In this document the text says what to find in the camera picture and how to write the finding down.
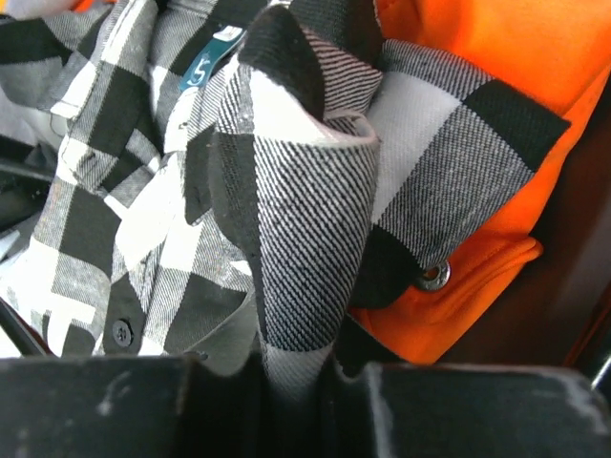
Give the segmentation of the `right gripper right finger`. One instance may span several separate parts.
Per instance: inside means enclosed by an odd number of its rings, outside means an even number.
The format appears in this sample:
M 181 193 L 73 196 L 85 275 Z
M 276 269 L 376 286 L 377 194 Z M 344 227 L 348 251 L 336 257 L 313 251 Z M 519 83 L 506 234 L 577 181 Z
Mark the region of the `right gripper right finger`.
M 542 366 L 334 367 L 322 457 L 607 457 L 609 409 L 578 373 Z

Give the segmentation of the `black white plaid shirt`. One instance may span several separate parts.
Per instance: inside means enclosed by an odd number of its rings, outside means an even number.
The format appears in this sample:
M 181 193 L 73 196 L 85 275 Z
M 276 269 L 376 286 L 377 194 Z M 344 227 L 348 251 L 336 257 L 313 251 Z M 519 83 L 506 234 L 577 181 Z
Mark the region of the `black white plaid shirt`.
M 267 374 L 313 386 L 534 176 L 568 122 L 370 1 L 119 1 L 1 23 L 1 87 L 60 130 L 1 288 L 58 356 L 198 351 L 258 307 Z

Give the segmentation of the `orange garment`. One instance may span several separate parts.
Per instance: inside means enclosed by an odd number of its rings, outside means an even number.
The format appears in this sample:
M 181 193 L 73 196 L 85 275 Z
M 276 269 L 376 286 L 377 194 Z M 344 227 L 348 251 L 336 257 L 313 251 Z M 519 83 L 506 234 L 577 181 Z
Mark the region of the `orange garment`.
M 570 125 L 546 172 L 502 231 L 531 230 L 610 74 L 606 1 L 370 1 L 382 36 L 448 52 L 504 81 Z

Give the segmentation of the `black and white suitcase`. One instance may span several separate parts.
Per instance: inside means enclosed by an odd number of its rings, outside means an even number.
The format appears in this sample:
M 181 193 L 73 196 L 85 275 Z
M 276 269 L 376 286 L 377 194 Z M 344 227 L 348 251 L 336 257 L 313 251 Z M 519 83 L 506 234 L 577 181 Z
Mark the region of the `black and white suitcase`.
M 54 355 L 220 358 L 262 341 L 301 382 L 335 355 L 493 357 L 502 319 L 593 304 L 610 276 L 601 207 L 501 222 L 554 165 L 564 118 L 498 80 L 462 92 L 394 73 L 364 110 L 264 83 L 184 94 L 177 143 L 126 202 L 62 165 L 1 296 Z

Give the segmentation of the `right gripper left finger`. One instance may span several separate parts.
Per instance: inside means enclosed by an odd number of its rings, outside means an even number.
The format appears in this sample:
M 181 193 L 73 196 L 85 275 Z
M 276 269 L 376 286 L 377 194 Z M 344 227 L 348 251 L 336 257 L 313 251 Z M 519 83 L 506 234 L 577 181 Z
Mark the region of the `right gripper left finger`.
M 263 457 L 253 356 L 1 363 L 4 457 Z

